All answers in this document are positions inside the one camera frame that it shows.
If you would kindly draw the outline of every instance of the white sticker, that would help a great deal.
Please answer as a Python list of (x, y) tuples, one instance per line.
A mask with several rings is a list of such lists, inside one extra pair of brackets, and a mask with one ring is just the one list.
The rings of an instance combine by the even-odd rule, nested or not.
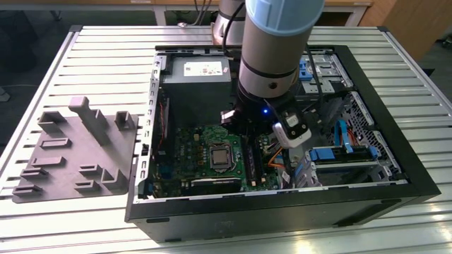
[(284, 180), (285, 180), (285, 182), (291, 182), (291, 176), (289, 176), (289, 174), (288, 173), (285, 173), (285, 171), (283, 172), (283, 178), (284, 178)]
[(184, 76), (221, 76), (221, 62), (187, 62), (184, 64)]

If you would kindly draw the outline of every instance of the open computer tower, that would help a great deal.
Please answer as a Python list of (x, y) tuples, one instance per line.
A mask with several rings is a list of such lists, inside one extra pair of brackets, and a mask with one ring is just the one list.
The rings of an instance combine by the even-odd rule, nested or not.
[[(347, 46), (311, 47), (292, 93), (312, 137), (249, 156), (219, 126), (239, 63), (217, 46), (156, 48), (125, 221), (157, 242), (363, 224), (440, 194)], [(324, 104), (312, 73), (320, 76)]]

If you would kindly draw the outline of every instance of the wooden cabinet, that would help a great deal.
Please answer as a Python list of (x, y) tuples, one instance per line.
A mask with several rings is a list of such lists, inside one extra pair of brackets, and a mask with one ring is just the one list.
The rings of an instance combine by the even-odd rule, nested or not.
[(385, 26), (420, 60), (452, 24), (452, 0), (375, 0), (360, 26)]

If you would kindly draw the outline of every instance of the power supply label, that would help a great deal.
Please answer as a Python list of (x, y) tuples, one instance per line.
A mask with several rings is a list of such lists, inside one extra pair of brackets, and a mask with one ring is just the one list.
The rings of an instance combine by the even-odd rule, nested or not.
[(184, 64), (184, 76), (221, 76), (221, 62), (187, 62)]

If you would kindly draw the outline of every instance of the table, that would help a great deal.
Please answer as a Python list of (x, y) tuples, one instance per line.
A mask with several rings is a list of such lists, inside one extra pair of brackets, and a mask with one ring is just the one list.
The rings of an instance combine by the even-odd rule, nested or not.
[[(209, 11), (219, 10), (220, 0), (213, 0)], [(359, 26), (365, 9), (372, 6), (372, 0), (325, 0), (324, 12), (345, 12), (349, 17), (345, 26)], [(165, 11), (195, 11), (193, 0), (156, 0), (153, 12), (156, 14), (157, 25), (167, 25)]]
[[(372, 3), (373, 0), (325, 0), (324, 12), (351, 13), (345, 26), (357, 26)], [(53, 16), (55, 11), (153, 11), (157, 25), (167, 25), (165, 11), (196, 9), (193, 0), (3, 0), (0, 10), (52, 11)], [(212, 1), (209, 10), (219, 10), (219, 0)]]
[(73, 116), (67, 104), (73, 95), (84, 95), (92, 108), (99, 108), (105, 115), (121, 110), (143, 116), (155, 46), (211, 42), (207, 26), (72, 29), (0, 157), (0, 251), (33, 254), (133, 250), (159, 253), (448, 252), (452, 106), (391, 33), (377, 28), (316, 27), (309, 43), (349, 46), (439, 184), (443, 194), (428, 203), (403, 207), (361, 226), (159, 245), (133, 224), (124, 223), (127, 195), (28, 204), (12, 202), (11, 193), (40, 135), (41, 112), (59, 110), (64, 116)]

